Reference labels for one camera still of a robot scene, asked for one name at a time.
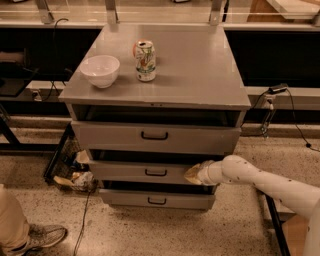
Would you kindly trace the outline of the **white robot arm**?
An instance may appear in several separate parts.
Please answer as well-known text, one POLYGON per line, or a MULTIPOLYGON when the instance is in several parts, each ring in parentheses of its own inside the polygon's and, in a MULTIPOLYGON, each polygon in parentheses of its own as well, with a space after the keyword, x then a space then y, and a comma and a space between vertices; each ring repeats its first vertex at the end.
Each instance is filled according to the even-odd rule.
POLYGON ((229 155, 221 161, 204 161, 188 169, 184 178, 192 184, 252 185, 308 220, 303 256, 320 256, 320 188, 263 171, 246 159, 229 155))

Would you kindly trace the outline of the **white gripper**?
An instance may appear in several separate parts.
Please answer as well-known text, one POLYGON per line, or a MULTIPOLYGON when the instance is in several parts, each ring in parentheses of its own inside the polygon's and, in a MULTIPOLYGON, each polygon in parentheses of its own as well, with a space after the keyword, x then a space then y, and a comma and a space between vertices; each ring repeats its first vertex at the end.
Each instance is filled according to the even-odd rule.
POLYGON ((205 161, 203 163, 196 164, 188 169, 184 178, 192 184, 196 185, 216 185, 215 180, 216 163, 214 161, 205 161))

